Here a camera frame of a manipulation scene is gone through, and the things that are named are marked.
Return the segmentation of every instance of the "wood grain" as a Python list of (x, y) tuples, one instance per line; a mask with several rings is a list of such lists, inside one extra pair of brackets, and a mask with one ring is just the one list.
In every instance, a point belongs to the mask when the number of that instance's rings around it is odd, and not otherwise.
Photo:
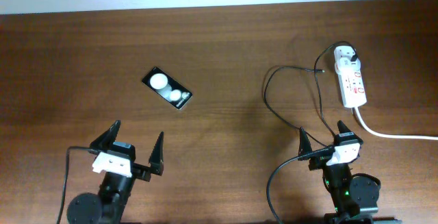
[[(437, 14), (438, 0), (387, 0), (2, 16), (0, 222), (54, 222), (66, 148), (87, 146), (115, 119), (118, 140), (134, 144), (143, 164), (165, 131), (164, 175), (136, 182), (124, 222), (272, 220), (266, 182), (297, 154), (298, 134), (263, 105), (268, 69), (312, 67), (328, 45), (348, 40), (363, 62), (367, 124), (437, 135)], [(182, 111), (140, 81), (153, 66), (194, 93)], [(368, 134), (342, 106), (331, 53), (319, 67), (327, 122), (342, 120), (365, 141), (353, 172), (383, 183), (377, 216), (436, 223), (438, 143)], [(330, 143), (310, 74), (282, 71), (268, 95)], [(72, 155), (67, 204), (98, 190), (103, 175), (91, 172), (92, 160)], [(287, 221), (333, 211), (321, 172), (305, 162), (277, 175), (272, 199)]]

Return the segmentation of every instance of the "small remote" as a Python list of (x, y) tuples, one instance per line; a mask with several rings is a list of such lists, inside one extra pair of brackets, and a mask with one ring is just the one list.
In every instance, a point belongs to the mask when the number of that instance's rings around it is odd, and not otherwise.
[(346, 108), (359, 107), (367, 102), (362, 81), (361, 61), (352, 62), (355, 51), (350, 46), (335, 49), (335, 70), (341, 87), (342, 102)]
[(163, 97), (176, 109), (181, 109), (193, 94), (176, 80), (171, 78), (158, 67), (154, 67), (142, 79), (143, 84)]

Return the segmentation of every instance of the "power strip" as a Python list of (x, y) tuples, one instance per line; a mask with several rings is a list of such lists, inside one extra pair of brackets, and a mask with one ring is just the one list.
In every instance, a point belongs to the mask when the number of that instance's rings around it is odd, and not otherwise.
[(342, 102), (346, 108), (359, 107), (367, 102), (362, 81), (361, 61), (351, 61), (355, 51), (350, 46), (335, 49), (335, 70), (341, 87)]
[(353, 108), (362, 127), (369, 133), (382, 138), (395, 139), (426, 139), (438, 140), (438, 137), (416, 135), (389, 135), (371, 130), (363, 121), (359, 106), (367, 102), (365, 86), (362, 81), (361, 61), (357, 58), (352, 61), (355, 50), (350, 46), (338, 46), (335, 49), (335, 70), (341, 86), (342, 102), (344, 107)]

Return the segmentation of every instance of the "white button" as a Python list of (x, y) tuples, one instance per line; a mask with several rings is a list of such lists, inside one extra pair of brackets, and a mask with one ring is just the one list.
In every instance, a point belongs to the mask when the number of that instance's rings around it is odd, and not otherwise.
[(157, 90), (157, 93), (166, 99), (169, 98), (171, 92), (172, 87), (170, 87), (170, 85), (166, 85), (164, 88)]
[(181, 91), (180, 90), (172, 90), (170, 93), (170, 100), (171, 101), (178, 101), (181, 98)]
[(163, 73), (157, 73), (151, 77), (149, 83), (151, 83), (152, 88), (159, 90), (167, 85), (167, 77)]

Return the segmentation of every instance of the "electrical outlet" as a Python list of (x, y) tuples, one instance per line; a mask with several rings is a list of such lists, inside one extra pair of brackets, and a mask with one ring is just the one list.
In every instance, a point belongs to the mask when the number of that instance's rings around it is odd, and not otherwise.
[(361, 61), (351, 62), (355, 51), (350, 46), (335, 49), (335, 70), (341, 87), (342, 102), (346, 108), (359, 107), (367, 102), (362, 80)]

